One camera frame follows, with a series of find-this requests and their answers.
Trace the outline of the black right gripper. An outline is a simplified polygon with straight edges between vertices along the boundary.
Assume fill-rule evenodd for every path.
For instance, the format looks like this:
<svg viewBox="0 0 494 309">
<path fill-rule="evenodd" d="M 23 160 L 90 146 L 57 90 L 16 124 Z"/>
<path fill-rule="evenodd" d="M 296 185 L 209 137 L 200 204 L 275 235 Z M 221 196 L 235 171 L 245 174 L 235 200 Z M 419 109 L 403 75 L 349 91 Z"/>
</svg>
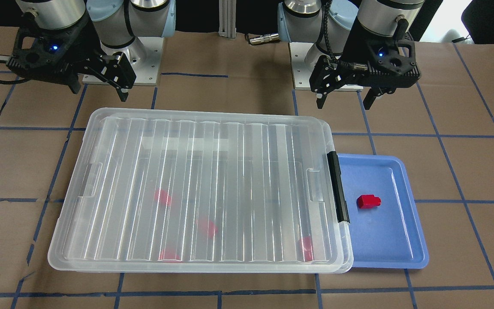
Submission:
<svg viewBox="0 0 494 309">
<path fill-rule="evenodd" d="M 39 27 L 31 12 L 22 14 L 22 26 L 6 67 L 20 78 L 66 85 L 78 94 L 80 82 L 115 86 L 121 102 L 126 102 L 136 73 L 126 55 L 104 55 L 88 12 L 60 30 Z"/>
</svg>

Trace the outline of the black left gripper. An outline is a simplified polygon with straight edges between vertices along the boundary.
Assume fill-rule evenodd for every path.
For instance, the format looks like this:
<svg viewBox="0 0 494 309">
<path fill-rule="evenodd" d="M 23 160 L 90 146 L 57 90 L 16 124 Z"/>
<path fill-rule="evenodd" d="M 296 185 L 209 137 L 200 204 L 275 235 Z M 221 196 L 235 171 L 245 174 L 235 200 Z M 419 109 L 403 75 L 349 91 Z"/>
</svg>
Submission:
<svg viewBox="0 0 494 309">
<path fill-rule="evenodd" d="M 316 94 L 318 109 L 324 107 L 329 93 L 352 85 L 371 87 L 363 99 L 369 111 L 386 94 L 385 88 L 410 88 L 422 76 L 417 65 L 414 41 L 406 26 L 395 26 L 391 36 L 382 36 L 363 26 L 353 26 L 341 55 L 346 66 L 341 68 L 321 55 L 309 77 L 310 91 Z"/>
</svg>

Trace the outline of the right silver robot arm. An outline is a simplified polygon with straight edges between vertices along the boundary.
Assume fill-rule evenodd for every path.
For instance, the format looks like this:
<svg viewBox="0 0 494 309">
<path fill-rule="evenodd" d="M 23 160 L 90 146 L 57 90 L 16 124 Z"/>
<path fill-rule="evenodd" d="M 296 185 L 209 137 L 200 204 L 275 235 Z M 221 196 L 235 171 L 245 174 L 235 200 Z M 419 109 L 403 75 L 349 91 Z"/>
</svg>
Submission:
<svg viewBox="0 0 494 309">
<path fill-rule="evenodd" d="M 174 0 L 18 0 L 21 26 L 5 65 L 22 79 L 80 90 L 80 76 L 115 88 L 122 102 L 149 53 L 142 37 L 170 37 Z"/>
</svg>

